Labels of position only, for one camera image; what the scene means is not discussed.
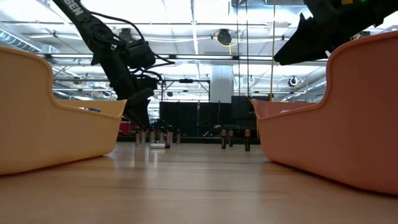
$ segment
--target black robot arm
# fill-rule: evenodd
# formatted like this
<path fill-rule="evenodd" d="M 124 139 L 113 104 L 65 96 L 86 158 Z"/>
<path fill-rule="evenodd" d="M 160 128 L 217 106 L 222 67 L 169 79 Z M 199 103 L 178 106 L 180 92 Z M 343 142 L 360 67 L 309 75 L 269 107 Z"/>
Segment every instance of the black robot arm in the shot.
<path fill-rule="evenodd" d="M 151 51 L 138 29 L 141 39 L 124 40 L 94 15 L 107 16 L 90 12 L 79 0 L 53 1 L 73 22 L 93 52 L 91 65 L 99 63 L 118 100 L 127 100 L 124 114 L 141 126 L 148 127 L 148 97 L 154 94 L 158 80 L 143 73 L 155 64 L 156 57 L 159 56 Z"/>
<path fill-rule="evenodd" d="M 281 65 L 327 58 L 337 47 L 398 10 L 390 0 L 304 0 L 313 17 L 300 15 L 296 33 L 275 55 Z"/>

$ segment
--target yellow plastic bin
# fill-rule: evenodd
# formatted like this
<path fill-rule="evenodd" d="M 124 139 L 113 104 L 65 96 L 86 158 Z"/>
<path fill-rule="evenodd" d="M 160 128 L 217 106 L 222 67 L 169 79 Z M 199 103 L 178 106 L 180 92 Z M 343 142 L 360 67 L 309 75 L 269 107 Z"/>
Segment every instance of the yellow plastic bin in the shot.
<path fill-rule="evenodd" d="M 44 59 L 5 47 L 0 47 L 0 58 L 0 175 L 114 149 L 126 101 L 56 100 L 52 69 Z"/>

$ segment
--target wooden floor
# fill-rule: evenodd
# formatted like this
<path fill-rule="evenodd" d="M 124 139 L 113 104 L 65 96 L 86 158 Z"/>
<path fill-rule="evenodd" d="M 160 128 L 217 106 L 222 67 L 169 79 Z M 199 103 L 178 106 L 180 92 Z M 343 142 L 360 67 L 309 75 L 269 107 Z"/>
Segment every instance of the wooden floor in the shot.
<path fill-rule="evenodd" d="M 0 223 L 398 223 L 398 198 L 269 162 L 258 146 L 119 143 L 109 157 L 0 177 Z"/>

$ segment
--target white pillar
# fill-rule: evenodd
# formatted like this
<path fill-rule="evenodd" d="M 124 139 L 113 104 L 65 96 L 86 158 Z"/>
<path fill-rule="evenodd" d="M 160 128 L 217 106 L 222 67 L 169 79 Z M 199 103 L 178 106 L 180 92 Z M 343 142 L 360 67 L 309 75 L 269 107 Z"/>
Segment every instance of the white pillar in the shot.
<path fill-rule="evenodd" d="M 234 72 L 231 65 L 214 65 L 210 78 L 210 103 L 231 103 Z"/>

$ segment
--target orange plastic bin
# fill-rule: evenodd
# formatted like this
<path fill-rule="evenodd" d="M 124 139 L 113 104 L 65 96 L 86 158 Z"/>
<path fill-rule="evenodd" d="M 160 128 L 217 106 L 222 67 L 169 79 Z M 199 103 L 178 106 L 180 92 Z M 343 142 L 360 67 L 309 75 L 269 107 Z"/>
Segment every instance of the orange plastic bin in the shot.
<path fill-rule="evenodd" d="M 52 69 L 44 59 L 5 47 L 0 47 L 0 58 L 0 174 L 101 156 L 114 149 L 126 101 L 56 100 Z"/>
<path fill-rule="evenodd" d="M 397 53 L 398 32 L 348 42 L 328 61 L 326 94 L 319 104 L 297 104 L 279 113 L 291 104 L 253 100 L 265 156 L 397 195 Z"/>

